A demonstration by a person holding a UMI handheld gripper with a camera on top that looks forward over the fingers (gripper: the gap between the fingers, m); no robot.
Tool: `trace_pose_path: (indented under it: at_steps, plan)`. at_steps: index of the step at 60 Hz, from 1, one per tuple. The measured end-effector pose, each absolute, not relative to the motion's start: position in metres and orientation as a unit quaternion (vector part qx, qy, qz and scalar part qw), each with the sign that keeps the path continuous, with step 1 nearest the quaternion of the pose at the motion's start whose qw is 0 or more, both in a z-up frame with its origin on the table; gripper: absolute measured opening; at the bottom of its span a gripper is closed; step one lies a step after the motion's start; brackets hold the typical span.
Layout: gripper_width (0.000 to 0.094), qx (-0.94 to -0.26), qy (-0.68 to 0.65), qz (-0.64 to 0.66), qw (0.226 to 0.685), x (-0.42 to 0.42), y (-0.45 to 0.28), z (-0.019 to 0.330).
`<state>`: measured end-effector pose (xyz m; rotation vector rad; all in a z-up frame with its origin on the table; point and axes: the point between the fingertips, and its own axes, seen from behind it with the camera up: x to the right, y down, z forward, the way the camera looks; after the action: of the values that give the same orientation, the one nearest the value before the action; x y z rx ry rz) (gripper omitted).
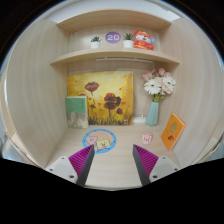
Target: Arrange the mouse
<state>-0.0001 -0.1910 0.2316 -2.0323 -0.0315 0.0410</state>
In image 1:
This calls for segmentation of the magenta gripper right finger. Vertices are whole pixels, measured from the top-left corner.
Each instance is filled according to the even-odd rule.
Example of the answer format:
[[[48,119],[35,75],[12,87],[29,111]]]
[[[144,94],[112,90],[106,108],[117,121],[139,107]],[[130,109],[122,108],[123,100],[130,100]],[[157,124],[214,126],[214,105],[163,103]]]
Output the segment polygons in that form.
[[[133,158],[143,186],[179,170],[167,156],[158,157],[138,145],[133,145]]]

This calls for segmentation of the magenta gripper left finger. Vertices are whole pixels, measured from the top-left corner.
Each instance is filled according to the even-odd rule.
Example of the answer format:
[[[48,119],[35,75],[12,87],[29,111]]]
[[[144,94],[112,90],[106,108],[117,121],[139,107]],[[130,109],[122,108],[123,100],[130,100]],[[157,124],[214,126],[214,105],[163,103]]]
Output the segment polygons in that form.
[[[70,157],[61,156],[46,170],[81,187],[85,186],[95,155],[94,146],[90,145]]]

